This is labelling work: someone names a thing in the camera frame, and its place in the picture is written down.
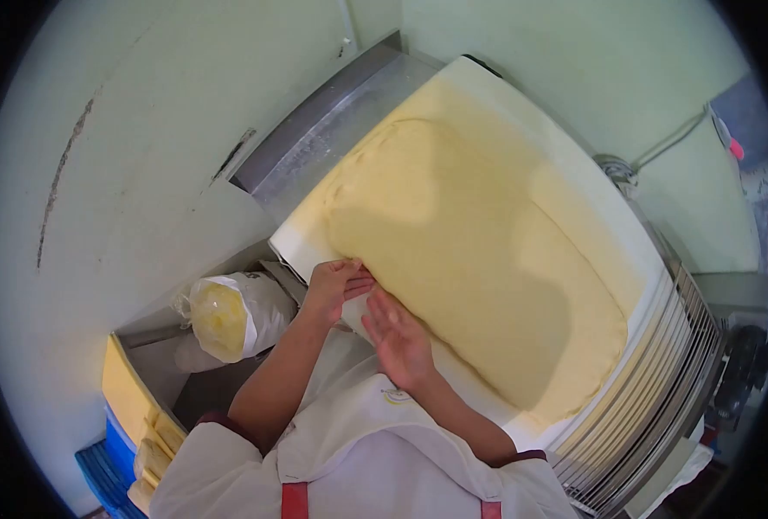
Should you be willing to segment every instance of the wall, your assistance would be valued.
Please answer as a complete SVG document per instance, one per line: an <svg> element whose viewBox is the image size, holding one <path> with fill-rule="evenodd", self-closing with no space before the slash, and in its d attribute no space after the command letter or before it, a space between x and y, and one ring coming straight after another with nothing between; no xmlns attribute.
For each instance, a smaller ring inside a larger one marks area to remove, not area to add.
<svg viewBox="0 0 768 519"><path fill-rule="evenodd" d="M400 25L397 2L350 10L362 46ZM0 112L0 385L73 512L97 505L73 453L104 430L107 334L273 231L212 177L344 34L332 0L67 0L29 48Z"/></svg>
<svg viewBox="0 0 768 519"><path fill-rule="evenodd" d="M707 0L403 5L411 53L443 62L465 52L486 59L589 155L638 159L749 72ZM738 171L714 132L702 133L677 156L647 166L638 203L673 234L691 270L755 270L758 246ZM669 173L674 185L665 181ZM699 182L687 185L693 179Z"/></svg>

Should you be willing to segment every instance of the right hand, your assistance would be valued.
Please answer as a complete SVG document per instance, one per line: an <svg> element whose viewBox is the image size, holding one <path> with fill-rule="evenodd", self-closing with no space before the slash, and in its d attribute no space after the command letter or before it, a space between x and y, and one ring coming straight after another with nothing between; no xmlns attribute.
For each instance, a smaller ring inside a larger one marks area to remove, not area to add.
<svg viewBox="0 0 768 519"><path fill-rule="evenodd" d="M370 314L360 321L372 338L382 371L393 384L411 393L436 373L427 332L378 285L366 299L366 307Z"/></svg>

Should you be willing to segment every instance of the person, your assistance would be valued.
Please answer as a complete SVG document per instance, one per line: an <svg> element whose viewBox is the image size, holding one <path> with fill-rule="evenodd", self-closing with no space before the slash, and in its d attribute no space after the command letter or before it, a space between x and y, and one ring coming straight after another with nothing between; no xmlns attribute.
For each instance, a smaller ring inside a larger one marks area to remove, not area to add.
<svg viewBox="0 0 768 519"><path fill-rule="evenodd" d="M333 327L368 292L374 351L321 366L335 337L366 343ZM150 516L577 517L545 453L517 452L453 391L420 322L358 260L314 269L228 413L206 414L185 439Z"/></svg>

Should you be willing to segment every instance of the logo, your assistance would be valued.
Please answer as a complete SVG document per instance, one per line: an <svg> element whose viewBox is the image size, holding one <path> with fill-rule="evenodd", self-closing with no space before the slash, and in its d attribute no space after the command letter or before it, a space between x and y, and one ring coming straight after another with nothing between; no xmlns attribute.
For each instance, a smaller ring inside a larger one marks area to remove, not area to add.
<svg viewBox="0 0 768 519"><path fill-rule="evenodd" d="M406 391L400 389L381 389L380 391L384 395L384 400L389 404L401 405L409 404L413 401L413 397L408 395Z"/></svg>

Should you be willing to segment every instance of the red strap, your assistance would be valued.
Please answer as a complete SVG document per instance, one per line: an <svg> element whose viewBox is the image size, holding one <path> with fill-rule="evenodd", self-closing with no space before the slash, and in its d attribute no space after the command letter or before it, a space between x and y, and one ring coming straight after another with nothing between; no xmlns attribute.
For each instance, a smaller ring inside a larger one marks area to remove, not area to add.
<svg viewBox="0 0 768 519"><path fill-rule="evenodd" d="M281 519L308 519L308 483L283 483ZM502 503L482 501L482 519L502 519Z"/></svg>
<svg viewBox="0 0 768 519"><path fill-rule="evenodd" d="M309 483L283 483L283 501L280 505L281 519L308 519Z"/></svg>
<svg viewBox="0 0 768 519"><path fill-rule="evenodd" d="M502 519L502 503L482 501L482 519Z"/></svg>

